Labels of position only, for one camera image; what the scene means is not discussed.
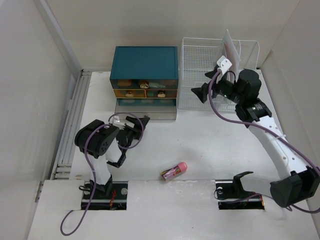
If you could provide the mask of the green highlighter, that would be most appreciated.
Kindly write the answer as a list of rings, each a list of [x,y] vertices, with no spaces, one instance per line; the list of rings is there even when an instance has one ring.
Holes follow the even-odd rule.
[[[156,91],[153,91],[153,90],[148,90],[146,91],[146,96],[148,98],[157,98],[158,97],[158,94]]]

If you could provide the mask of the small drawer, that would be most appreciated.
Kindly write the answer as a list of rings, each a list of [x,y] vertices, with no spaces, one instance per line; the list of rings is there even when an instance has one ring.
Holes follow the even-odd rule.
[[[117,98],[145,98],[146,92],[139,89],[114,89]]]
[[[152,99],[156,98],[168,98],[168,99],[175,99],[177,97],[177,90],[176,89],[147,89],[146,91],[156,91],[157,92],[157,97],[148,97]]]

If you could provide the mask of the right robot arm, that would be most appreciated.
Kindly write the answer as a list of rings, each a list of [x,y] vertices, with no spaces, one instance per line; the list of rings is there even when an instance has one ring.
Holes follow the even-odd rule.
[[[271,198],[282,208],[302,208],[296,204],[313,197],[320,184],[320,169],[305,154],[290,144],[273,118],[271,110],[259,99],[262,82],[254,70],[242,70],[234,82],[220,70],[205,73],[210,82],[191,91],[202,103],[209,102],[222,120],[244,125],[261,143],[272,160],[279,180],[270,183]],[[235,103],[238,120],[222,116],[213,99],[222,96]]]

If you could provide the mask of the pink capped clip tube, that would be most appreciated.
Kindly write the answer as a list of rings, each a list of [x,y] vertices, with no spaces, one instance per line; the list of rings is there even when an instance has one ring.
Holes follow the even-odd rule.
[[[178,175],[184,174],[188,169],[188,166],[185,162],[180,162],[176,166],[163,171],[160,174],[160,177],[163,181],[171,181],[172,179],[176,178]]]

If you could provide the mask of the transparent drawer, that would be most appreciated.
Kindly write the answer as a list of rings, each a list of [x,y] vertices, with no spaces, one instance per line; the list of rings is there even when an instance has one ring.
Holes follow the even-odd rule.
[[[114,89],[176,90],[178,88],[178,80],[174,79],[111,79],[110,83]]]

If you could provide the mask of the dark drawer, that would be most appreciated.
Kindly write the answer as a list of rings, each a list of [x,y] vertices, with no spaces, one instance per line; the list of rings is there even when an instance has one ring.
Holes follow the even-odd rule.
[[[114,112],[132,113],[154,121],[174,121],[177,118],[177,101],[175,98],[118,98]]]

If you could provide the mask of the teal drawer cabinet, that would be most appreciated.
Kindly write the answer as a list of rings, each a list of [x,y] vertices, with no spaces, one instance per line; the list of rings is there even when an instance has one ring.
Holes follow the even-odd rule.
[[[109,80],[178,80],[178,48],[176,46],[117,46]],[[113,90],[150,90],[114,89]],[[117,98],[117,99],[152,99]]]

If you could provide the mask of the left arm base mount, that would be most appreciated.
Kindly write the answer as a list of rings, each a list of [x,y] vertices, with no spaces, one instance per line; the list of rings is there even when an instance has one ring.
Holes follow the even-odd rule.
[[[93,190],[94,183],[92,181],[85,182],[78,189],[82,191],[81,209],[85,210]],[[103,187],[96,186],[92,200],[88,207],[93,211],[122,211],[127,209],[128,182],[113,181],[108,184],[106,191]]]

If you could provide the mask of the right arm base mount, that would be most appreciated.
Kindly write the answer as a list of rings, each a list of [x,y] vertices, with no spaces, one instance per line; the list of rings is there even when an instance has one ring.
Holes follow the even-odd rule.
[[[232,179],[215,180],[214,197],[219,210],[264,210],[264,201],[261,194],[246,191],[241,178],[253,174],[245,171],[235,175]]]

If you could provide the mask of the small clear spray bottle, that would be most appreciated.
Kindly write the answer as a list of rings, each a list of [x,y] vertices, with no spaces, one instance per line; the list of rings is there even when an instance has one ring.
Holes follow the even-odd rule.
[[[128,88],[132,85],[132,80],[131,79],[119,79],[117,81],[117,85],[120,88]]]

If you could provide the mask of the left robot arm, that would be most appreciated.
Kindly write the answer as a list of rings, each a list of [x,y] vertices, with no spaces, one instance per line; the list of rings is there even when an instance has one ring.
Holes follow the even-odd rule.
[[[91,192],[103,199],[111,195],[113,178],[108,166],[122,166],[127,151],[142,140],[149,121],[146,115],[120,112],[111,115],[108,123],[96,119],[77,132],[74,144],[85,154],[91,168]]]

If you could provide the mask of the green capsule stapler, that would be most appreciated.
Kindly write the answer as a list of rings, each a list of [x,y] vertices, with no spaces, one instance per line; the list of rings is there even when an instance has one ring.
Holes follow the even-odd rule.
[[[150,82],[148,84],[148,86],[149,86],[150,89],[165,89],[166,88],[165,85],[160,84],[158,82]]]

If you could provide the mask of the aluminium rail on left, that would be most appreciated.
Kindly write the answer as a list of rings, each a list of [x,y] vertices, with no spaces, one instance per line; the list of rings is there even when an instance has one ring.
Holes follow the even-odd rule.
[[[74,140],[80,129],[91,75],[88,70],[80,71],[72,96],[66,103],[66,119],[62,123],[62,133],[48,173],[49,180],[67,180],[70,177],[76,150]]]

